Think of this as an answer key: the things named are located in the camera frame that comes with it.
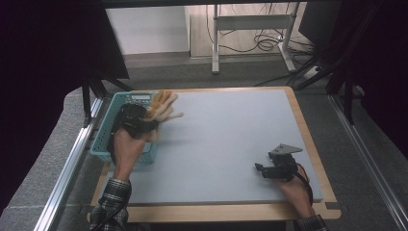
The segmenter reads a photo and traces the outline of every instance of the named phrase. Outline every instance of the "gray floor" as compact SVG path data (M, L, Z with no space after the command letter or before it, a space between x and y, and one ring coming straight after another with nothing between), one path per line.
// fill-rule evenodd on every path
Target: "gray floor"
M189 59L186 54L131 56L126 57L126 63L131 80L124 82L138 90L252 87L287 74L279 56L222 58L217 76L211 74L210 60ZM280 79L265 86L282 86L288 80ZM343 212L341 218L326 222L332 230L398 230L324 93L325 82L323 79L298 91L296 98ZM106 87L112 92L119 90L110 84ZM408 175L408 161L358 101L354 102L353 113L355 127L407 209L408 184L405 176ZM0 230L34 229L82 124L82 92L76 90L66 97L64 112L38 162L0 218ZM101 167L102 162L97 158L88 153L83 155L52 230L88 229L86 214ZM259 227L253 225L253 230L262 230Z

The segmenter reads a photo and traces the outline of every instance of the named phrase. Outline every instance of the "white wall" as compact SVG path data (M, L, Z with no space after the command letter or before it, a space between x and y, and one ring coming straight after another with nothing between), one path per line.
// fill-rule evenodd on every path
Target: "white wall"
M189 51L184 6L106 11L122 55Z

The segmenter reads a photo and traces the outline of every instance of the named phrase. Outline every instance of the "white board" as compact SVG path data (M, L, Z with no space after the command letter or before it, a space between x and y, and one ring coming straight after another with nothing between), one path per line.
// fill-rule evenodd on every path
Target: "white board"
M154 164L131 175L132 204L231 204L284 201L254 164L273 166L280 143L302 148L293 157L322 200L317 176L283 90L182 92L182 118L163 125Z

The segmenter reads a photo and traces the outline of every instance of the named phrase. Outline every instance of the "basket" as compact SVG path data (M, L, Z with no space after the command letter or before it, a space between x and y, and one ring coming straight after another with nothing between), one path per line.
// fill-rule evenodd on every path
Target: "basket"
M90 148L90 154L97 156L104 162L111 162L111 154L107 149L109 137L112 127L120 107L127 103L140 104L143 107L150 106L152 92L133 93L133 92L118 92L114 95L112 102L102 120L101 126L96 134L93 144ZM153 164L156 158L157 144L147 142L143 149L143 154L139 157L137 165Z

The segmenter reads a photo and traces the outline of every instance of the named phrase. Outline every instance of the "wooden border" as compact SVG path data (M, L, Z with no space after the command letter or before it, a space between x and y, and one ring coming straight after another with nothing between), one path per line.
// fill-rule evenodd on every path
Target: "wooden border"
M330 186L318 151L304 120L294 92L289 87L264 87L264 88L227 88L227 89L184 89L174 92L199 92L199 91L237 91L237 90L284 90L291 104L294 117L305 142L310 160L315 169L323 200L315 202L313 208L323 218L339 218L340 209L328 209L326 202L337 203L336 196ZM136 90L147 92L154 90ZM110 164L105 164L98 185L96 187L91 206L95 206L106 181ZM231 205L172 205L172 206L130 206L128 207L129 222L194 222L194 221L251 221L251 220L292 220L298 219L293 207L288 203L269 204L231 204Z

